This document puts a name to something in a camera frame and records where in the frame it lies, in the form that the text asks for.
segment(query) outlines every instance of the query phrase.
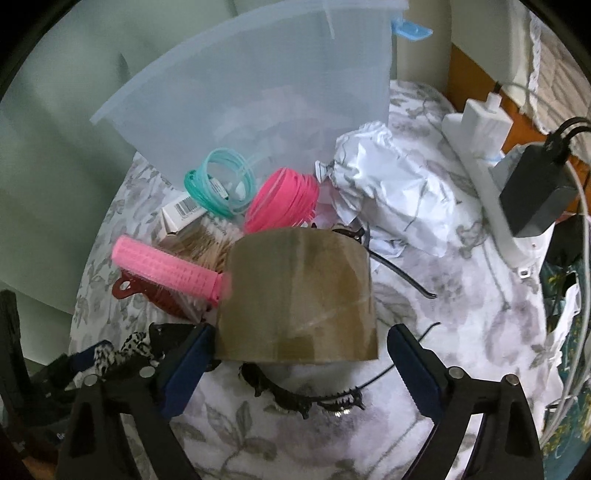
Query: black power adapter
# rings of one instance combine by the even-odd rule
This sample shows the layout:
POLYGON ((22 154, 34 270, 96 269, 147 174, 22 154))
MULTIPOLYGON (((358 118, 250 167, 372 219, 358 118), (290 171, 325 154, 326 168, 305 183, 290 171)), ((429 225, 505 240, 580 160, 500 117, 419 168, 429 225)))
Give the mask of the black power adapter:
POLYGON ((529 145, 523 152, 499 198, 513 236, 541 235, 577 197, 565 163, 570 140, 591 127, 573 128, 565 137, 562 133, 581 122, 591 123, 581 117, 569 119, 543 145, 529 145))

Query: pink hair ties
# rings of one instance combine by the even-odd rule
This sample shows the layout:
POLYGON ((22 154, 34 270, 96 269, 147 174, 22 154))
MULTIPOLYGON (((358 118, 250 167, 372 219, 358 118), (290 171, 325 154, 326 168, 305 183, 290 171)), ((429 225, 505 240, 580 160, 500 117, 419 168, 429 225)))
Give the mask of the pink hair ties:
POLYGON ((320 186, 312 175, 280 168, 263 184, 248 211, 244 231, 300 226, 315 216, 320 186))
POLYGON ((111 258, 123 270, 156 285, 207 299, 213 304, 219 301, 222 275, 126 235, 120 236, 115 242, 111 258))

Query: plastic bag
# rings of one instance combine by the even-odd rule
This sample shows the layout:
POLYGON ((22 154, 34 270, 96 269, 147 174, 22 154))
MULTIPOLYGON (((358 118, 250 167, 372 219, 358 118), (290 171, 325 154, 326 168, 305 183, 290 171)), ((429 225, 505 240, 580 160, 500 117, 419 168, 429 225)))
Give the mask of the plastic bag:
POLYGON ((372 238, 400 239, 431 255, 445 254, 456 205, 453 192, 400 151, 382 122, 339 137, 334 162, 319 175, 335 187, 332 203, 346 225, 359 217, 370 225, 372 238))
POLYGON ((91 121, 107 118, 179 189, 217 147, 256 164, 258 180, 280 167, 312 173, 339 135, 388 119, 391 20, 407 6, 289 0, 258 8, 152 62, 91 121))

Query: crumpled paper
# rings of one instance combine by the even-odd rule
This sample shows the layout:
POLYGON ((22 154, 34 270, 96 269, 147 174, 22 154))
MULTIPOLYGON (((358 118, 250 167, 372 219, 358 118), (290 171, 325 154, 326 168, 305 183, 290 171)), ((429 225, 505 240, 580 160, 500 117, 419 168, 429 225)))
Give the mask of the crumpled paper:
POLYGON ((447 250, 456 201, 449 185, 395 144, 382 122, 362 125, 339 137, 334 161, 317 165, 328 178, 341 221, 367 222, 372 239, 402 240, 431 255, 447 250))

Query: cloth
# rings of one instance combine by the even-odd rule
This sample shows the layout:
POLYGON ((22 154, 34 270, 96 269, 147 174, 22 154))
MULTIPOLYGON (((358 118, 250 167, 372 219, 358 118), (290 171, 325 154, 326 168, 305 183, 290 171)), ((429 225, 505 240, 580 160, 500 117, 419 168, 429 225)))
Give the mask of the cloth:
MULTIPOLYGON (((456 198, 452 234, 445 256, 437 258, 407 246, 397 265, 435 291, 427 300, 386 267, 373 273, 378 316, 379 359, 324 366, 263 367, 284 388, 303 393, 347 390, 370 379, 391 360, 386 334, 404 322, 447 366, 460 365, 474 378, 498 381, 516 373, 538 430, 544 405, 560 392, 546 392, 550 369, 541 288, 534 275, 520 279, 499 256, 482 217, 474 187, 440 132, 453 111, 436 90, 414 83, 391 85, 389 126, 403 150, 420 157, 447 182, 456 198)), ((118 301, 111 285, 119 271, 110 260, 112 245, 127 233, 148 240, 158 208, 179 195, 137 154, 111 204, 90 252, 77 295, 70 352, 101 339, 118 348, 136 330, 172 318, 141 295, 118 301)), ((397 480, 426 440, 433 424, 421 417, 396 369, 363 391, 366 410, 337 418, 313 408, 310 418, 278 409, 263 393, 258 398, 238 377, 239 364, 223 362, 199 382, 183 415, 172 428, 205 480, 397 480)), ((448 478, 461 477, 478 431, 469 426, 448 478)), ((142 477, 155 478, 132 422, 126 431, 142 477)))

